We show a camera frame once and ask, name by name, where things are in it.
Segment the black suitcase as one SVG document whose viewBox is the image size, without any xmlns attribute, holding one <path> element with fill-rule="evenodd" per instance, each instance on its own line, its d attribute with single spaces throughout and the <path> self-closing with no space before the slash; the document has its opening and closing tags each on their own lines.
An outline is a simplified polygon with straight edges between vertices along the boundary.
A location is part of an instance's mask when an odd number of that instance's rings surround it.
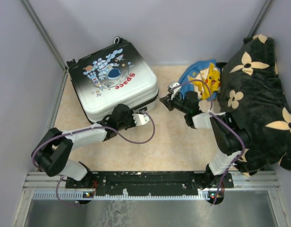
<svg viewBox="0 0 291 227">
<path fill-rule="evenodd" d="M 67 62 L 68 72 L 83 112 L 90 123 L 112 113 L 118 104 L 134 112 L 157 105 L 157 76 L 135 46 L 115 37 L 113 44 L 78 61 Z"/>
</svg>

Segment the light blue Pikachu shirt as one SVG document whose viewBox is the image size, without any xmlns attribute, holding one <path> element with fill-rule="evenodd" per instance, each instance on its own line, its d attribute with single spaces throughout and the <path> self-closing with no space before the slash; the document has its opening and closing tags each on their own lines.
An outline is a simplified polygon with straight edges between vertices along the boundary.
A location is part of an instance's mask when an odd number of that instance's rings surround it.
<svg viewBox="0 0 291 227">
<path fill-rule="evenodd" d="M 198 99 L 211 101 L 216 99 L 221 88 L 221 70 L 216 60 L 197 61 L 190 65 L 179 78 L 182 96 L 188 91 L 197 92 Z"/>
</svg>

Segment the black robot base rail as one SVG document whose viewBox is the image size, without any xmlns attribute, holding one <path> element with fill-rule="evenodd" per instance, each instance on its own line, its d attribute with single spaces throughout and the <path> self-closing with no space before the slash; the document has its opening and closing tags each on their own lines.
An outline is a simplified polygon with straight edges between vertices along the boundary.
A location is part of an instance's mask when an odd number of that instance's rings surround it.
<svg viewBox="0 0 291 227">
<path fill-rule="evenodd" d="M 205 171 L 158 171 L 158 172 L 89 172 L 81 181 L 67 178 L 67 189 L 94 189 L 97 196 L 194 196 L 199 189 L 233 188 L 232 177 L 227 173 L 214 176 Z"/>
</svg>

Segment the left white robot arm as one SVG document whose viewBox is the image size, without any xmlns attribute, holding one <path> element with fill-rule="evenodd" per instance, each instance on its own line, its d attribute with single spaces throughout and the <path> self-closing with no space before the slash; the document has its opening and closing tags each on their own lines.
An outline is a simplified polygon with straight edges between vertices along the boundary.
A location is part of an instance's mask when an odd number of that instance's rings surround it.
<svg viewBox="0 0 291 227">
<path fill-rule="evenodd" d="M 49 177 L 70 177 L 86 188 L 93 181 L 90 170 L 82 163 L 70 160 L 70 153 L 89 144 L 107 141 L 120 130 L 135 127 L 133 114 L 127 105 L 118 104 L 112 114 L 89 127 L 68 132 L 51 128 L 32 152 L 32 163 Z"/>
</svg>

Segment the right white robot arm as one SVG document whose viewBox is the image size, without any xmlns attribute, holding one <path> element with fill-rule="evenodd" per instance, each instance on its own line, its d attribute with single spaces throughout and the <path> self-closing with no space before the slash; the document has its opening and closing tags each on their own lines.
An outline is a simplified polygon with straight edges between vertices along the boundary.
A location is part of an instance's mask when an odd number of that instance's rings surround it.
<svg viewBox="0 0 291 227">
<path fill-rule="evenodd" d="M 195 184 L 199 189 L 220 186 L 229 168 L 237 161 L 241 152 L 250 145 L 250 132 L 230 113 L 202 112 L 196 92 L 189 91 L 185 96 L 179 92 L 169 93 L 159 101 L 169 111 L 177 109 L 183 112 L 185 122 L 190 128 L 213 131 L 217 153 L 207 164 L 205 172 L 196 178 Z"/>
</svg>

